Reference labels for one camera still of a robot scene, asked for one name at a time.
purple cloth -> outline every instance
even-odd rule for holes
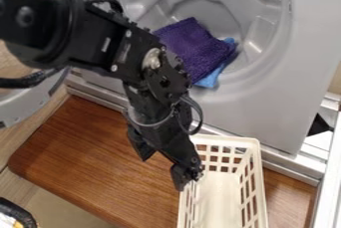
[[[236,48],[215,39],[193,17],[163,27],[155,35],[183,60],[193,84],[212,73]]]

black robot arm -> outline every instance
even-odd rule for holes
[[[140,158],[159,151],[171,160],[178,190],[199,179],[189,135],[201,123],[188,129],[191,108],[201,121],[202,111],[188,95],[190,76],[179,59],[170,64],[159,38],[125,17],[116,0],[0,0],[0,39],[29,67],[53,74],[73,66],[122,80],[131,105],[128,136]]]

washing machine drum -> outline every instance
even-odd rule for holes
[[[338,61],[340,0],[119,0],[142,27],[194,17],[239,55],[214,90],[194,87],[206,124],[295,153]]]

wooden surface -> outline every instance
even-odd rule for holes
[[[71,97],[11,157],[10,168],[80,207],[127,228],[176,226],[170,163],[137,158],[123,117]],[[270,228],[308,227],[315,188],[264,170]]]
[[[63,86],[54,93],[50,101],[39,111],[9,128],[0,129],[0,172],[6,167],[9,157],[15,150],[56,111],[68,96]]]

plastic basket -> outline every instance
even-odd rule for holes
[[[196,135],[203,178],[180,194],[177,228],[268,228],[259,141]]]

